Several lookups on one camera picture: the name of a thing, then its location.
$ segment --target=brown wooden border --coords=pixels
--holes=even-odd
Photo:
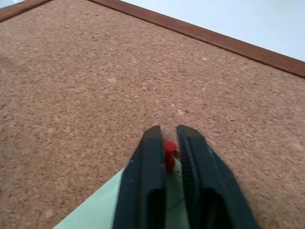
[[[26,0],[0,10],[0,22],[51,0]],[[305,62],[120,0],[88,0],[305,79]]]
[[[52,0],[25,0],[20,3],[0,9],[0,22],[34,9],[35,7],[41,6],[42,4],[49,1]]]

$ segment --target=wooden frame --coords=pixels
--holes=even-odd
[[[51,0],[26,0],[0,10],[0,22]],[[88,0],[305,79],[305,62],[120,0]]]

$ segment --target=light green paper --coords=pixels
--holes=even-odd
[[[122,172],[100,187],[54,229],[111,229]],[[166,229],[189,229],[185,208],[180,161],[166,174]]]

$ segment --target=red object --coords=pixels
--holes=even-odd
[[[173,169],[175,167],[175,159],[172,154],[176,151],[176,144],[172,141],[164,142],[165,150],[165,164],[167,169]]]

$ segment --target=cork surface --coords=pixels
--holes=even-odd
[[[154,124],[198,129],[262,228],[305,228],[305,80],[85,0],[0,30],[0,228],[55,226]]]

